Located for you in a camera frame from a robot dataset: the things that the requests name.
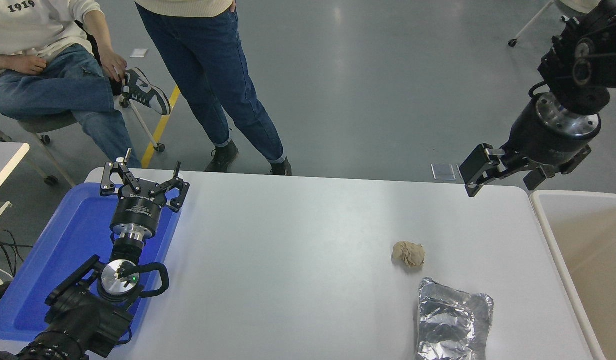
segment jeans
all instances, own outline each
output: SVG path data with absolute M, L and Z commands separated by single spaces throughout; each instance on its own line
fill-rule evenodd
M 124 117 L 115 110 L 110 81 L 81 45 L 62 51 L 41 75 L 7 70 L 0 76 L 0 114 L 24 122 L 66 111 L 111 161 L 134 148 Z M 134 154 L 128 166 L 142 167 Z
M 215 146 L 226 146 L 235 127 L 271 164 L 286 159 L 279 134 L 257 99 L 237 30 L 237 12 L 212 18 L 155 14 L 137 4 L 159 54 L 194 117 Z

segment crumpled paper ball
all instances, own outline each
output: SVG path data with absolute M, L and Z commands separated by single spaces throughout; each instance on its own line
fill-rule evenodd
M 420 267 L 424 265 L 426 251 L 424 251 L 424 246 L 420 244 L 399 241 L 392 248 L 392 258 L 403 260 L 411 268 Z

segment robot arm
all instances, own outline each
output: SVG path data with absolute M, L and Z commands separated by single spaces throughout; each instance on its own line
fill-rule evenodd
M 468 196 L 515 173 L 528 190 L 557 173 L 570 174 L 591 152 L 601 130 L 599 112 L 616 88 L 616 0 L 602 0 L 589 14 L 571 18 L 541 58 L 544 79 L 530 89 L 530 103 L 498 149 L 478 145 L 459 166 Z M 547 85 L 550 91 L 537 93 Z
M 68 276 L 45 300 L 50 307 L 46 330 L 16 356 L 0 352 L 0 360 L 88 360 L 88 351 L 107 358 L 115 346 L 130 341 L 121 341 L 126 333 L 132 337 L 132 305 L 168 289 L 166 267 L 158 262 L 139 265 L 139 259 L 146 240 L 157 231 L 162 208 L 178 212 L 190 185 L 179 177 L 180 164 L 171 180 L 158 184 L 135 178 L 126 160 L 106 164 L 100 187 L 102 196 L 119 197 L 110 224 L 118 238 L 113 240 L 109 262 L 100 262 L 94 255 Z M 112 174 L 123 181 L 119 189 L 110 180 Z M 166 193 L 171 189 L 178 189 L 179 194 L 167 203 Z M 159 272 L 161 287 L 143 291 L 139 278 L 152 271 Z M 98 296 L 91 292 L 92 287 Z

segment sneaker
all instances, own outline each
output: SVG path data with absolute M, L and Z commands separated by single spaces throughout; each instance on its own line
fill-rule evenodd
M 239 150 L 232 140 L 226 146 L 215 147 L 212 151 L 212 161 L 205 168 L 206 173 L 227 173 L 228 166 L 235 161 L 237 155 Z
M 146 75 L 136 67 L 125 71 L 125 85 L 123 85 L 122 95 L 153 109 L 162 116 L 171 113 L 171 103 L 168 101 L 166 93 L 157 86 L 150 84 Z
M 288 162 L 288 158 L 286 157 L 281 164 L 270 164 L 272 169 L 270 173 L 273 175 L 281 175 L 281 176 L 292 176 L 293 168 L 290 166 L 290 162 Z

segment white bin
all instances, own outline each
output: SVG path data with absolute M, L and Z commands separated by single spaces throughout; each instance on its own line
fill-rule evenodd
M 596 360 L 616 360 L 616 194 L 535 191 L 530 201 Z

